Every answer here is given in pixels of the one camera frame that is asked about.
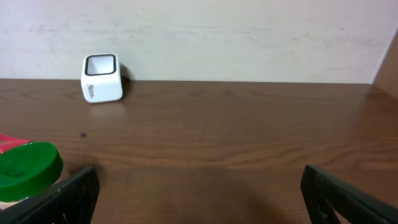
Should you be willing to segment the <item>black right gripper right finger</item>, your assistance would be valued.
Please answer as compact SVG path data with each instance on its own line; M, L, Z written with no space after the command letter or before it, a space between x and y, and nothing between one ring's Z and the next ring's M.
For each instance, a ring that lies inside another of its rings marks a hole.
M336 178L306 165L300 189L313 224L339 223L339 213L350 223L397 224L397 208Z

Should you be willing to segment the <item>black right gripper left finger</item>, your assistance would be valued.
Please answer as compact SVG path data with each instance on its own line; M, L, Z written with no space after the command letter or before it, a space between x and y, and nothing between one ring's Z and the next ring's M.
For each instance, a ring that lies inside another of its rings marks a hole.
M90 224L100 183L94 167L85 167L43 192L1 211L1 224Z

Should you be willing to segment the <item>green lid seasoning jar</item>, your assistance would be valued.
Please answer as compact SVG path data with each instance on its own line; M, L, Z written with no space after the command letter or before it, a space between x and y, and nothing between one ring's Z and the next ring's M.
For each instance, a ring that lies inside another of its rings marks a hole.
M1 210L5 210L69 177L58 149L33 142L1 154Z

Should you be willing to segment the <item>red snack packet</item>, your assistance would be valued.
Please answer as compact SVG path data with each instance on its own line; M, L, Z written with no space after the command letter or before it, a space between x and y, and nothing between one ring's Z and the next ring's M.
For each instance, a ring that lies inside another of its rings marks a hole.
M0 134L0 141L1 141L0 143L1 154L11 149L14 149L15 147L19 147L32 142L31 140L28 139L10 137L5 134Z

